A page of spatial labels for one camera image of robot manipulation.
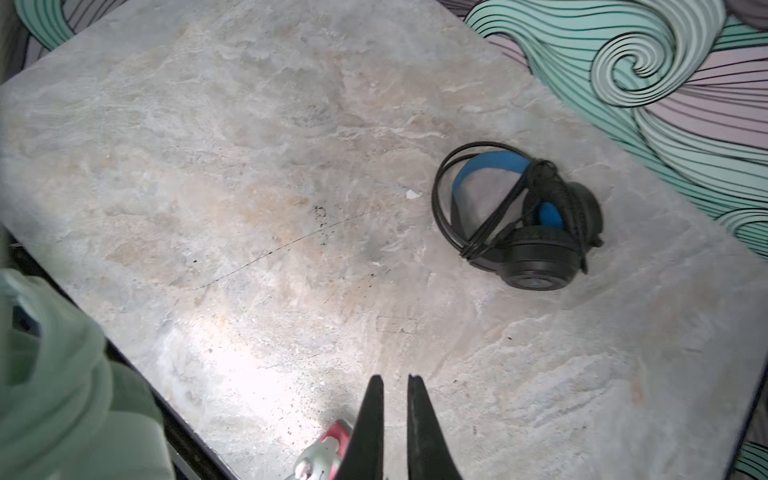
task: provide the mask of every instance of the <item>swirl pattern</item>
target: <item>swirl pattern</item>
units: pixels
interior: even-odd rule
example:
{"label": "swirl pattern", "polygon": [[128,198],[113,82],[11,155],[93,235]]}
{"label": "swirl pattern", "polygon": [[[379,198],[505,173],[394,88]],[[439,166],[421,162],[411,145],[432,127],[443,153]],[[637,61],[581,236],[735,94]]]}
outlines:
{"label": "swirl pattern", "polygon": [[[713,219],[768,207],[768,34],[722,0],[448,7]],[[768,258],[756,218],[731,231]]]}
{"label": "swirl pattern", "polygon": [[11,75],[29,67],[127,0],[14,0],[27,28],[20,32]]}

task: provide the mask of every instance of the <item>black cable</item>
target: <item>black cable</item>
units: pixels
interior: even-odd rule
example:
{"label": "black cable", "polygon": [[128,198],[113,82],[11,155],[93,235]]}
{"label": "black cable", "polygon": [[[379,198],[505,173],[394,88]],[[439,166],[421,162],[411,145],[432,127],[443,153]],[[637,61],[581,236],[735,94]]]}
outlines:
{"label": "black cable", "polygon": [[525,173],[523,176],[520,177],[520,179],[515,183],[515,185],[512,187],[512,189],[507,193],[504,200],[496,207],[493,214],[491,214],[488,219],[483,222],[483,224],[469,237],[468,240],[462,238],[458,233],[456,233],[455,230],[453,230],[452,225],[450,222],[448,222],[448,219],[445,217],[445,214],[442,211],[442,208],[440,207],[440,198],[439,198],[439,185],[440,180],[442,179],[443,175],[454,165],[456,165],[459,162],[470,160],[477,155],[477,154],[465,154],[461,157],[453,158],[460,152],[463,152],[465,150],[468,150],[470,148],[476,148],[476,147],[496,147],[501,148],[507,151],[511,151],[512,153],[518,154],[523,158],[528,159],[531,164],[534,163],[534,161],[531,161],[531,157],[527,155],[525,152],[512,147],[511,145],[503,144],[501,142],[494,142],[494,141],[476,141],[469,144],[464,144],[461,147],[456,148],[454,151],[452,151],[450,154],[448,154],[443,161],[440,163],[440,166],[438,167],[437,173],[435,174],[435,183],[432,185],[432,215],[435,217],[435,222],[437,223],[438,230],[440,230],[440,233],[445,237],[445,239],[453,245],[453,247],[460,252],[462,255],[462,258],[465,258],[467,260],[474,260],[478,257],[480,257],[483,253],[485,253],[488,248],[490,248],[489,245],[485,244],[485,241],[488,239],[488,237],[493,233],[493,230],[498,226],[498,223],[502,221],[502,218],[506,214],[506,211],[508,210],[509,206],[511,205],[512,201],[517,198],[517,196],[522,193],[522,191],[525,189]]}
{"label": "black cable", "polygon": [[576,238],[576,241],[578,242],[578,254],[580,257],[580,267],[581,271],[584,272],[584,274],[589,273],[589,268],[587,265],[587,225],[582,225],[582,221],[586,221],[584,219],[584,216],[586,213],[582,211],[581,204],[579,203],[578,199],[575,198],[573,190],[568,186],[568,184],[563,180],[563,177],[561,177],[558,174],[558,167],[554,163],[552,163],[549,160],[542,160],[540,161],[541,165],[546,165],[552,169],[551,176],[548,178],[548,181],[554,181],[558,183],[563,191],[565,192],[566,196],[568,197],[568,204],[571,205],[571,214],[573,215],[573,221],[571,221],[571,231],[570,233]]}

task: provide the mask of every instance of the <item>headphone ear cup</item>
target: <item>headphone ear cup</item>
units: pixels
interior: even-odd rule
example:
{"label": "headphone ear cup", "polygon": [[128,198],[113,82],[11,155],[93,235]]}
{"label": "headphone ear cup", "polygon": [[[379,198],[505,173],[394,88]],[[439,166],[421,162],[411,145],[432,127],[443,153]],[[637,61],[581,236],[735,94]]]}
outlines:
{"label": "headphone ear cup", "polygon": [[563,220],[563,226],[569,232],[574,232],[574,224],[578,221],[578,206],[574,205],[570,187],[561,182],[547,182],[541,186],[541,201],[549,202],[557,209],[560,218]]}
{"label": "headphone ear cup", "polygon": [[603,231],[603,212],[600,210],[598,199],[582,184],[570,182],[568,186],[578,203],[578,221],[584,228],[588,247],[600,247],[603,241],[598,235]]}
{"label": "headphone ear cup", "polygon": [[541,225],[521,227],[505,242],[505,262],[497,273],[523,290],[557,290],[573,280],[581,264],[569,232]]}

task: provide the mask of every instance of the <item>stone surface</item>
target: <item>stone surface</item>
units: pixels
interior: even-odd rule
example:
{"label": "stone surface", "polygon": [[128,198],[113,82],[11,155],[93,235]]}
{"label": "stone surface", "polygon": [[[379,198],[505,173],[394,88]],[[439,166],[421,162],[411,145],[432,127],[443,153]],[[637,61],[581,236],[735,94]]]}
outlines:
{"label": "stone surface", "polygon": [[[436,2],[131,0],[2,97],[3,220],[242,478],[374,373],[392,479],[409,373],[467,479],[722,478],[768,269]],[[597,194],[589,276],[513,290],[442,239],[478,139]]]}

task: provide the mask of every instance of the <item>black pointed object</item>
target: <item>black pointed object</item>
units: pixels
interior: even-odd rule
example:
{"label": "black pointed object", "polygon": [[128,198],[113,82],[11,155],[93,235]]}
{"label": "black pointed object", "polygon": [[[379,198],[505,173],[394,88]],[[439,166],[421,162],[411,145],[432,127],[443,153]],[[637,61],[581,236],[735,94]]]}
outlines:
{"label": "black pointed object", "polygon": [[462,480],[420,376],[408,377],[408,478]]}
{"label": "black pointed object", "polygon": [[374,375],[357,414],[335,480],[381,480],[384,468],[384,382]]}

